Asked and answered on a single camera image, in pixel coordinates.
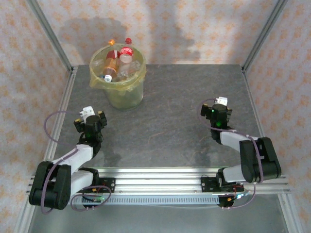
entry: red label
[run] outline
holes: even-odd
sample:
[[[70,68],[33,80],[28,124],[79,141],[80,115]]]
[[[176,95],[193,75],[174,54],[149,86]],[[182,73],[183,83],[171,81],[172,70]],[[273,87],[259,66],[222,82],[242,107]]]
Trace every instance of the red label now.
[[[106,59],[107,59],[107,58],[116,59],[116,58],[119,58],[119,57],[120,57],[119,51],[117,51],[117,50],[112,50],[112,51],[109,51],[109,52],[107,53]]]
[[[127,54],[127,55],[130,55],[132,56],[133,55],[133,50],[131,47],[123,47],[120,51],[120,54],[123,55],[123,54]]]

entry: bottle cap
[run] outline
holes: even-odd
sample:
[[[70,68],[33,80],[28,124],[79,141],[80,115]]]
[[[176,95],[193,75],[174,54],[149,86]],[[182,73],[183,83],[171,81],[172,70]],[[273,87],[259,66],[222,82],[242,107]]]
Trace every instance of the bottle cap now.
[[[130,45],[132,43],[132,39],[131,38],[126,38],[125,39],[126,44]]]
[[[111,75],[106,74],[104,80],[105,80],[105,82],[110,83],[112,81]]]
[[[111,45],[111,46],[113,46],[113,45],[115,44],[115,40],[114,40],[114,39],[109,40],[109,41],[108,41],[108,44]]]

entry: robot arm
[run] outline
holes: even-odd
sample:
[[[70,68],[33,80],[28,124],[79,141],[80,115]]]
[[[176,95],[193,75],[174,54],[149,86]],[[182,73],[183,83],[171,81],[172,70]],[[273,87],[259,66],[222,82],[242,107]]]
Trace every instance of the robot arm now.
[[[98,184],[97,170],[79,168],[94,158],[101,148],[103,141],[101,130],[107,125],[107,120],[104,112],[98,113],[95,115],[91,106],[84,108],[80,112],[83,120],[74,121],[77,131],[82,133],[76,148],[59,159],[52,162],[41,162],[38,165],[29,195],[31,205],[40,205],[44,183],[55,164],[57,166],[52,171],[45,193],[45,207],[62,210],[67,206],[71,195],[84,187]]]
[[[212,107],[204,104],[201,109],[201,115],[210,120],[212,138],[219,144],[229,146],[240,153],[240,165],[220,169],[219,173],[222,178],[220,184],[259,182],[259,165],[254,144],[248,135],[237,134],[236,130],[227,125],[231,113],[232,109],[227,108],[227,98],[223,97],[217,98]],[[271,139],[268,137],[251,138],[256,142],[259,151],[264,180],[280,177],[281,167]]]

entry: metal frame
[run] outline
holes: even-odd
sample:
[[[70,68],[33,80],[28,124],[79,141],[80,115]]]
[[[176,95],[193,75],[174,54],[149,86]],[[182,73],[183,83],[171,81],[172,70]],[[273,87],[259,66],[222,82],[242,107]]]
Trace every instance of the metal frame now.
[[[216,177],[220,167],[138,167],[117,168],[97,167],[100,177],[116,178],[114,195],[228,195],[231,193],[202,193],[201,177]],[[253,185],[244,183],[252,191]],[[288,194],[290,193],[286,176],[256,184],[256,193]]]
[[[259,120],[258,111],[257,111],[256,105],[254,103],[254,100],[253,100],[253,97],[251,94],[251,90],[250,90],[249,85],[248,85],[246,73],[243,72],[242,75],[243,75],[243,78],[245,81],[248,96],[251,100],[251,104],[253,107],[253,111],[254,111],[256,122],[258,125],[260,136],[264,137],[265,134],[264,134],[264,131],[262,128],[262,124]],[[284,219],[286,222],[288,232],[289,233],[303,233],[304,231],[302,230],[302,224],[301,224],[300,218],[298,217],[298,213],[297,213],[296,205],[294,203],[293,195],[289,192],[289,193],[281,193],[281,194],[278,194],[277,196],[278,196],[281,208],[282,208],[282,212],[283,212],[283,216],[284,216]]]
[[[60,45],[52,27],[50,26],[47,18],[45,17],[39,3],[36,0],[27,0],[30,8],[34,12],[35,16],[37,17],[39,23],[41,24],[43,30],[47,34],[48,38],[50,39],[52,45],[54,46],[59,58],[62,60],[64,66],[68,71],[72,70],[72,66],[68,57],[66,56],[62,46]]]
[[[261,46],[263,45],[265,39],[269,35],[269,32],[273,28],[277,18],[279,17],[284,6],[286,5],[287,1],[288,0],[279,0],[276,3],[272,13],[270,14],[270,16],[268,18],[268,21],[266,22],[263,29],[261,30],[258,39],[256,40],[251,52],[249,53],[244,65],[242,66],[243,73],[246,73],[248,71],[248,69],[250,68],[250,66],[253,63],[256,55],[258,54]]]
[[[73,67],[72,72],[69,75],[62,99],[60,101],[58,110],[66,110],[67,106],[68,106],[68,102],[70,99],[70,95],[71,95],[71,91],[72,91],[72,87],[73,87],[73,83],[76,77],[76,73],[77,73],[77,69],[78,67]],[[64,118],[65,118],[65,114],[58,114],[54,126],[53,126],[53,132],[52,132],[52,137],[55,139],[59,138],[61,129],[62,129],[62,125],[64,122]],[[45,151],[44,154],[44,159],[45,161],[47,160],[51,160],[54,157],[55,154],[55,150],[56,150],[56,146],[57,144],[49,141],[47,149]],[[27,195],[27,199],[25,200],[25,204],[22,208],[22,210],[20,211],[18,218],[17,218],[17,223],[15,225],[14,228],[14,233],[26,233],[28,232],[30,223],[31,223],[31,219],[33,217],[35,211],[35,207],[30,205],[28,202],[28,195]]]

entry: trash bin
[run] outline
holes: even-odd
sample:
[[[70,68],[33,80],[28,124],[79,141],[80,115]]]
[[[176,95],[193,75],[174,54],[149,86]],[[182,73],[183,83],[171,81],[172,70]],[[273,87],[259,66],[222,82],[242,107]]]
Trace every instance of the trash bin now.
[[[138,71],[120,82],[107,83],[100,76],[103,74],[103,65],[107,53],[114,50],[120,50],[124,44],[114,44],[99,49],[93,55],[90,62],[90,82],[92,88],[102,89],[105,92],[110,104],[119,110],[131,110],[137,107],[143,98],[143,82],[146,75],[146,62],[142,53],[132,47],[134,50],[133,61],[139,61],[141,66]]]

